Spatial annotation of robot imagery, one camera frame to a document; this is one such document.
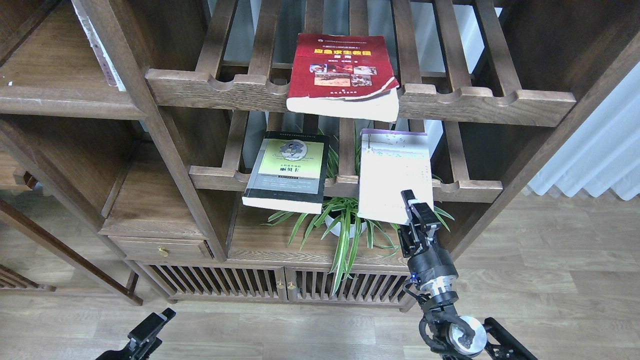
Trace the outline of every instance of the spider plant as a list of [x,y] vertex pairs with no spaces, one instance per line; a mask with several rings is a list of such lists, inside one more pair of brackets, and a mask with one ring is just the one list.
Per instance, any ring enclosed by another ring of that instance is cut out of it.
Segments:
[[[358,144],[357,135],[355,135],[354,144]],[[360,151],[361,147],[356,146],[355,149],[355,174],[360,175]],[[338,173],[338,153],[331,147],[329,147],[329,157],[327,163],[327,172],[326,177],[328,179],[332,179],[337,176]],[[434,213],[436,217],[441,221],[443,226],[449,230],[449,226],[444,221],[443,217],[450,218],[454,220],[453,217],[448,214],[446,211],[438,208],[437,206],[434,208]],[[281,224],[288,218],[296,215],[291,211],[278,211],[277,213],[271,215],[267,219],[267,223],[263,225],[267,226],[275,226]],[[293,239],[295,239],[298,231],[303,224],[305,223],[305,219],[308,218],[310,214],[302,213],[298,215],[298,219],[291,230],[291,235],[289,237],[288,245],[293,243]],[[346,280],[351,273],[351,267],[356,258],[356,254],[358,252],[358,244],[360,242],[360,235],[363,232],[362,224],[366,225],[366,239],[367,239],[367,247],[372,249],[374,246],[379,247],[381,249],[392,250],[390,254],[387,256],[393,256],[397,250],[399,249],[399,245],[396,245],[391,237],[383,230],[383,225],[379,221],[370,220],[366,218],[360,218],[358,216],[358,199],[353,197],[327,197],[325,198],[322,206],[322,212],[320,214],[316,214],[311,218],[311,221],[306,224],[304,228],[304,235],[302,237],[302,241],[300,243],[300,250],[304,247],[309,234],[316,228],[322,226],[325,223],[327,217],[331,216],[333,221],[330,225],[327,226],[327,229],[324,231],[321,240],[324,239],[327,234],[331,232],[331,230],[340,224],[340,233],[338,235],[338,243],[335,249],[335,255],[333,257],[333,265],[331,267],[330,273],[334,273],[333,276],[333,284],[332,284],[332,295],[339,289],[340,283],[343,280]],[[349,237],[349,230],[351,224],[355,226],[355,234],[353,239],[351,240]],[[395,232],[398,230],[397,224],[389,224],[391,228]],[[378,243],[376,239],[376,233],[381,234],[381,237],[384,240],[383,244]]]

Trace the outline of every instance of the robotic arm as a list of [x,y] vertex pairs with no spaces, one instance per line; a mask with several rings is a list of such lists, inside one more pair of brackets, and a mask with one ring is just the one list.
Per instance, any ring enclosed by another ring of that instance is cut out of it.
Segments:
[[[398,230],[411,273],[403,290],[422,309],[419,331],[425,344],[444,360],[470,360],[483,349],[494,360],[537,360],[493,318],[484,319],[482,324],[471,316],[458,316],[453,306],[458,299],[453,290],[458,272],[449,251],[440,247],[436,235],[442,224],[429,205],[418,202],[411,190],[401,194],[410,219],[409,225],[401,225]],[[412,286],[422,293],[412,292]],[[433,337],[427,334],[427,326]],[[488,342],[487,334],[498,344]]]

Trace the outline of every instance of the brass knob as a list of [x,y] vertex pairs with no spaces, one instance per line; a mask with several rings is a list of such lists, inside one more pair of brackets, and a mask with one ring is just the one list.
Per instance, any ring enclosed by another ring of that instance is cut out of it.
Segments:
[[166,258],[167,256],[169,256],[169,252],[162,246],[158,246],[158,255]]

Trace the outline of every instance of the bookshelf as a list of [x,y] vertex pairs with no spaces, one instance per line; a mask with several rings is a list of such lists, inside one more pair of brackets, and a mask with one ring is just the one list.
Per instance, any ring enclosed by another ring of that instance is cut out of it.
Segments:
[[[273,62],[281,1],[263,0],[248,63],[224,60],[236,0],[218,0],[211,19],[200,1],[74,1],[127,91],[105,84],[62,1],[0,67],[16,79],[0,86],[0,143],[159,293],[411,306],[395,288],[406,275],[397,254],[361,250],[357,280],[330,297],[323,282],[334,248],[312,240],[302,251],[286,247],[293,222],[260,227],[268,212],[238,204],[248,180],[241,154],[249,111],[268,111],[268,129],[280,129],[286,111],[291,64]],[[414,131],[424,129],[420,119],[444,120],[432,159],[443,181],[433,189],[456,217],[441,237],[456,258],[640,60],[640,5],[425,1],[433,3],[447,71],[420,72],[411,1],[390,1],[395,37],[387,41],[398,49],[400,116]],[[483,35],[471,74],[454,5],[474,8]],[[494,6],[503,7],[499,18]],[[367,1],[349,1],[352,35],[367,34],[366,9]],[[322,0],[308,0],[304,31],[321,31],[323,12]],[[42,42],[55,61],[34,54]],[[326,194],[357,196],[353,120],[338,121],[340,169]],[[305,115],[303,129],[316,131],[317,117]]]

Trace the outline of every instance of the wooden floor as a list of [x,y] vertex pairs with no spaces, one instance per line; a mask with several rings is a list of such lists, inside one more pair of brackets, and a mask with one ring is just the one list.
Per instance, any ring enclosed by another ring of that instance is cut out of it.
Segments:
[[[38,192],[0,195],[123,280],[115,257],[55,200]],[[91,285],[3,225],[0,263],[39,282]],[[458,312],[493,316],[540,359],[640,358],[640,199],[521,195],[456,265]],[[120,348],[138,322],[167,306],[145,284],[139,295],[143,307],[114,298],[0,295],[0,359],[84,360]],[[151,360],[439,359],[419,338],[416,308],[171,307],[177,316]]]

